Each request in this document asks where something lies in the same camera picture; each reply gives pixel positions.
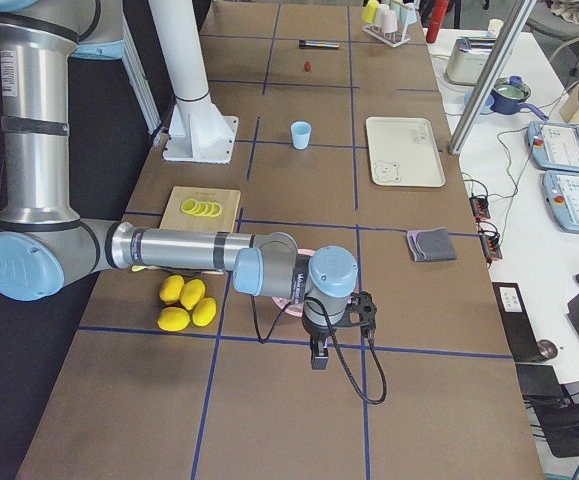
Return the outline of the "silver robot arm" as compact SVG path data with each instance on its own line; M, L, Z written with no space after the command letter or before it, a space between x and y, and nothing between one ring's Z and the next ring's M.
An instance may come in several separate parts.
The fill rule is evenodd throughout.
M69 199L68 60L124 52L118 1L0 1L7 202L0 211L0 293L34 301L93 273L130 266L228 272L251 297L303 307L311 364L335 332L360 324L357 263L338 246L302 255L285 233L139 228L84 219Z

